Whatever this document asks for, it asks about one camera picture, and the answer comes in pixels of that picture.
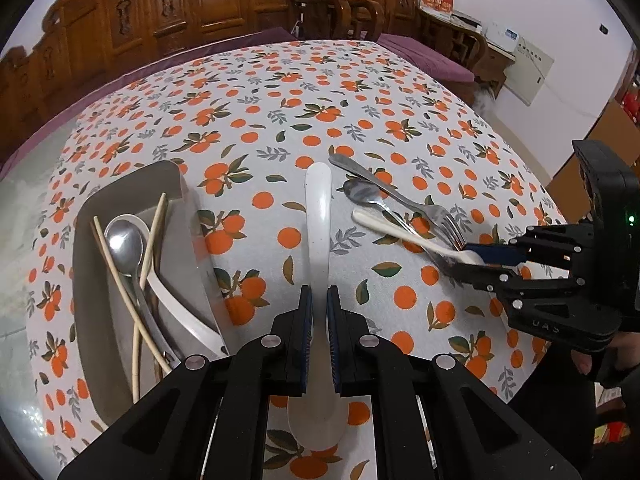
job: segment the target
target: floral tablecloth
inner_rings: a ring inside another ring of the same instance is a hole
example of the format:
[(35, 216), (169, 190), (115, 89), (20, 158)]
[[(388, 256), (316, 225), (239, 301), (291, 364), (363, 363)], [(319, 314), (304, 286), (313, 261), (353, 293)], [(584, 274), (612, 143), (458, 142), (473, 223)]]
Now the floral tablecloth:
[[(79, 117), (51, 177), (28, 275), (28, 335), (46, 431), (60, 464), (105, 424), (76, 346), (74, 221), (92, 193), (156, 160), (197, 189), (200, 221), (243, 341), (297, 306), (308, 283), (304, 175), (330, 153), (352, 156), (411, 199), (446, 206), (472, 242), (561, 219), (520, 158), (455, 95), (367, 42), (282, 43), (217, 54), (139, 80)], [(451, 352), (503, 400), (532, 373), (545, 342), (509, 330), (489, 293), (443, 277), (421, 250), (350, 218), (332, 166), (330, 280), (342, 305), (403, 352)], [(406, 214), (391, 199), (387, 203)], [(407, 215), (424, 237), (431, 226)], [(529, 277), (556, 276), (523, 266)], [(352, 399), (337, 448), (300, 451), (286, 398), (271, 399), (265, 478), (376, 478), (369, 399)]]

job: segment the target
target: purple cushion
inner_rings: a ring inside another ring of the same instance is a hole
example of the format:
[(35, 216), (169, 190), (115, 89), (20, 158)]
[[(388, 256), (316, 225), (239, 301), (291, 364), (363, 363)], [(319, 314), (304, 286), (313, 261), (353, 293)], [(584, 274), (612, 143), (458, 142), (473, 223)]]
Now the purple cushion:
[(438, 81), (472, 83), (475, 80), (471, 70), (448, 57), (444, 57), (441, 53), (421, 44), (414, 38), (396, 36), (395, 34), (380, 34), (378, 44)]

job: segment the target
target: wooden chopstick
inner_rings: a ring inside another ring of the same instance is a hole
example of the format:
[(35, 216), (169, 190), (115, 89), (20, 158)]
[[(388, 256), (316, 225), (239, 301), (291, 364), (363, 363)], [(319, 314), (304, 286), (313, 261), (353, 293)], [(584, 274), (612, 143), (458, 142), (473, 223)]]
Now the wooden chopstick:
[(158, 361), (158, 363), (160, 363), (162, 370), (164, 370), (164, 373), (168, 374), (169, 372), (171, 372), (171, 368), (162, 357), (162, 354), (159, 352), (158, 347), (154, 343), (154, 340), (151, 339), (149, 332), (146, 330), (145, 325), (142, 323), (140, 316), (138, 316), (138, 313), (135, 307), (133, 306), (133, 303), (131, 303), (131, 298), (127, 294), (126, 289), (124, 288), (124, 284), (122, 283), (120, 273), (118, 272), (115, 264), (113, 263), (113, 258), (111, 257), (111, 253), (107, 245), (107, 240), (104, 239), (104, 232), (100, 225), (100, 220), (98, 219), (97, 216), (94, 216), (94, 227), (95, 227), (95, 233), (98, 237), (98, 242), (99, 242), (98, 246), (100, 247), (100, 251), (102, 252), (102, 257), (104, 258), (104, 261), (107, 264), (107, 267), (109, 267), (111, 276), (113, 277), (113, 280), (115, 281), (116, 286), (118, 287), (120, 296), (122, 297), (122, 301), (124, 301), (124, 304), (127, 307), (127, 310), (129, 311), (129, 315), (132, 317), (134, 321), (134, 326), (137, 327), (138, 330), (140, 330), (140, 335), (142, 336), (142, 339), (145, 341), (146, 345), (151, 350), (151, 353), (153, 354), (154, 358)]
[[(164, 213), (166, 211), (166, 193), (162, 193), (160, 195), (160, 200), (158, 201), (158, 206), (156, 206), (156, 212), (154, 214), (154, 219), (151, 222), (151, 230), (149, 231), (149, 239), (146, 242), (145, 255), (142, 259), (142, 270), (140, 271), (140, 288), (145, 290), (146, 285), (146, 277), (149, 275), (149, 270), (153, 263), (152, 258), (154, 255), (154, 244), (156, 242), (156, 236), (158, 231), (160, 230), (160, 226), (162, 225), (162, 219), (164, 218)], [(135, 324), (133, 327), (133, 352), (131, 354), (131, 385), (132, 385), (132, 394), (133, 394), (133, 402), (138, 402), (140, 399), (140, 331), (138, 330), (138, 326)], [(162, 359), (159, 361), (156, 358), (156, 362), (161, 365), (164, 373), (169, 373), (163, 364), (166, 365), (166, 360)]]

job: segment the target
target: white spoon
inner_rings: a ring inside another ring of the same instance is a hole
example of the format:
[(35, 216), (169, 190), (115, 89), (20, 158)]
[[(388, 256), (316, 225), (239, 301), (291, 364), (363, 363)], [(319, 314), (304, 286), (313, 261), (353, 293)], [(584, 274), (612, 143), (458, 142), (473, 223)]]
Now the white spoon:
[(379, 233), (385, 235), (395, 236), (396, 238), (400, 238), (405, 242), (411, 242), (412, 244), (416, 244), (428, 251), (433, 253), (437, 253), (440, 256), (444, 256), (446, 258), (450, 258), (452, 260), (457, 260), (463, 264), (472, 264), (472, 265), (484, 265), (484, 260), (479, 256), (478, 253), (473, 251), (454, 251), (452, 249), (447, 249), (441, 245), (438, 245), (434, 242), (430, 242), (429, 240), (425, 240), (424, 238), (411, 234), (408, 231), (392, 224), (391, 222), (380, 219), (376, 216), (373, 216), (368, 211), (355, 207), (353, 212), (351, 213), (351, 218), (356, 224), (360, 224), (369, 229), (373, 229)]
[[(145, 239), (145, 242), (149, 238), (149, 227), (145, 221), (135, 215), (120, 215), (111, 220), (110, 225), (117, 220), (126, 220), (140, 231), (140, 234)], [(185, 327), (191, 335), (200, 341), (204, 346), (211, 350), (216, 358), (222, 359), (227, 357), (222, 347), (225, 342), (222, 336), (215, 332), (212, 328), (205, 325), (191, 312), (189, 312), (180, 301), (174, 298), (174, 295), (164, 286), (164, 283), (160, 281), (160, 278), (156, 274), (153, 260), (149, 266), (149, 274), (146, 277), (146, 281), (158, 297), (158, 300), (164, 305), (164, 307), (175, 317), (175, 319)]]
[(316, 162), (306, 170), (306, 231), (313, 301), (313, 335), (306, 394), (289, 397), (289, 428), (305, 449), (335, 446), (347, 428), (349, 403), (335, 393), (326, 332), (326, 294), (329, 285), (331, 235), (331, 170)]

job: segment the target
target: metal screw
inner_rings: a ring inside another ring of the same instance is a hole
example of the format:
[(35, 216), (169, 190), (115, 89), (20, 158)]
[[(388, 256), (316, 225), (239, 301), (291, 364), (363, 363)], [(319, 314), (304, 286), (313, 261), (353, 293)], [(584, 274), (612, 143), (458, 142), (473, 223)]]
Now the metal screw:
[(201, 355), (191, 355), (187, 357), (184, 365), (188, 370), (200, 370), (206, 362), (206, 359)]
[(282, 340), (275, 334), (267, 334), (262, 339), (260, 339), (260, 343), (265, 348), (276, 348), (276, 346), (278, 346), (281, 342)]
[(366, 346), (367, 348), (375, 348), (380, 343), (380, 339), (378, 339), (373, 334), (365, 334), (360, 338), (360, 344), (362, 346)]
[(450, 355), (442, 354), (436, 357), (436, 364), (443, 370), (451, 370), (456, 365), (456, 360)]

